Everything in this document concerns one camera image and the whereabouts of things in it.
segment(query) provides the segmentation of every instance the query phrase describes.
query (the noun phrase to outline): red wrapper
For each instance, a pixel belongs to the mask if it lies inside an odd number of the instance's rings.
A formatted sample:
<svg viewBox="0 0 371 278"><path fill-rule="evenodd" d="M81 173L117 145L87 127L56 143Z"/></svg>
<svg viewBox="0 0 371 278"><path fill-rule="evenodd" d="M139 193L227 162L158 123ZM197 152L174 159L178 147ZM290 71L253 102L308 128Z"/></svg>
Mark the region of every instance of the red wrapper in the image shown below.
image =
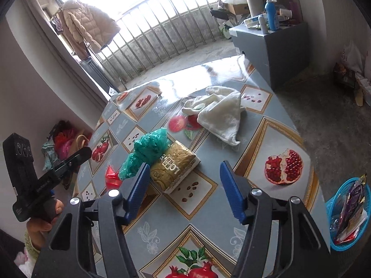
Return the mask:
<svg viewBox="0 0 371 278"><path fill-rule="evenodd" d="M107 190L119 189L121 186L122 181L118 177L118 171L115 172L111 165L107 168L105 182Z"/></svg>

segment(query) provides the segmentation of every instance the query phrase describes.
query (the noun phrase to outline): blue trash basket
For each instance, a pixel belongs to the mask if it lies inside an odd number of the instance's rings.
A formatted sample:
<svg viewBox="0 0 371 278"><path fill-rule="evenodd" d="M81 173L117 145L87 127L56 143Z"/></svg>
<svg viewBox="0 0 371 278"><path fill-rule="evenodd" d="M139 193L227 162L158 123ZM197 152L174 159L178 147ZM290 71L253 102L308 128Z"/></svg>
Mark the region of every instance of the blue trash basket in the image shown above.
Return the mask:
<svg viewBox="0 0 371 278"><path fill-rule="evenodd" d="M334 207L334 204L336 202L336 198L339 196L339 194L341 194L341 195L347 194L348 191L349 191L349 189L353 186L353 184L354 184L354 182L356 180L358 180L357 177L353 177L353 178L347 180L343 185L341 185L341 187L339 188L338 192L331 199L329 199L326 202L326 213L327 213L327 218L328 218L328 224L329 224L329 226L330 226L330 223L331 223L331 215L333 213L333 207ZM363 208L366 210L367 215L368 215L368 218L361 225L357 237L352 242L350 242L350 243L349 242L346 242L344 244L335 245L333 243L333 240L330 237L331 248L333 248L335 251L345 251L345 250L349 249L350 247L352 247L358 241L358 239L361 238L363 232L365 232L366 227L368 225L368 221L370 220L370 213L371 213L371 191L370 191L370 187L368 185L366 185L365 203L363 205Z"/></svg>

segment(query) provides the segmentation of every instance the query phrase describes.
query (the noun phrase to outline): pomegranate seed print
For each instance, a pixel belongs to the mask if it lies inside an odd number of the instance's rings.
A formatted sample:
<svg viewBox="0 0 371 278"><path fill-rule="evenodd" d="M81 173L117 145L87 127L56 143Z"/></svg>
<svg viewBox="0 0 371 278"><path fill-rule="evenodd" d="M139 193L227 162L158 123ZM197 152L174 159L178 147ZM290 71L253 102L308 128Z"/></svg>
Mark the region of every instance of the pomegranate seed print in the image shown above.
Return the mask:
<svg viewBox="0 0 371 278"><path fill-rule="evenodd" d="M265 176L273 184L291 184L296 182L303 169L303 161L299 154L286 149L278 156L270 156L265 162Z"/></svg>

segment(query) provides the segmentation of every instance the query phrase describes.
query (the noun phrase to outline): towel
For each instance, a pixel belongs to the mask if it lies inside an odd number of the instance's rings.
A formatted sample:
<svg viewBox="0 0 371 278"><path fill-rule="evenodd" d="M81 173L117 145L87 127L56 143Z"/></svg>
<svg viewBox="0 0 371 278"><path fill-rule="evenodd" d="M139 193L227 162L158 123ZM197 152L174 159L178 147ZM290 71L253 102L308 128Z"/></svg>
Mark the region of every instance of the towel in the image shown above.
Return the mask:
<svg viewBox="0 0 371 278"><path fill-rule="evenodd" d="M197 122L225 143L236 146L236 134L240 127L241 93L218 85L206 88L209 95L188 99L182 112L198 115Z"/></svg>

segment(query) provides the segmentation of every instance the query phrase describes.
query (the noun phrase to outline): silver screw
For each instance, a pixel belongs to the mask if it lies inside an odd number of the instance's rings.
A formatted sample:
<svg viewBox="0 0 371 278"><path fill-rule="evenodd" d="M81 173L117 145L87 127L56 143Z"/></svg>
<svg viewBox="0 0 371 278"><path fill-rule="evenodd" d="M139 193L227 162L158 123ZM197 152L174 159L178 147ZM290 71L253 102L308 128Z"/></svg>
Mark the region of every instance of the silver screw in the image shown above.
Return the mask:
<svg viewBox="0 0 371 278"><path fill-rule="evenodd" d="M253 190L251 190L251 193L252 193L252 195L259 196L263 192L259 188L254 188Z"/></svg>
<svg viewBox="0 0 371 278"><path fill-rule="evenodd" d="M79 198L71 198L70 203L71 205L76 205L80 202Z"/></svg>
<svg viewBox="0 0 371 278"><path fill-rule="evenodd" d="M294 203L294 204L298 204L298 203L300 203L300 198L298 198L297 196L293 196L291 198L291 202Z"/></svg>
<svg viewBox="0 0 371 278"><path fill-rule="evenodd" d="M118 191L118 189L112 189L108 192L108 195L112 198L114 198L115 196L118 196L120 193L120 191Z"/></svg>

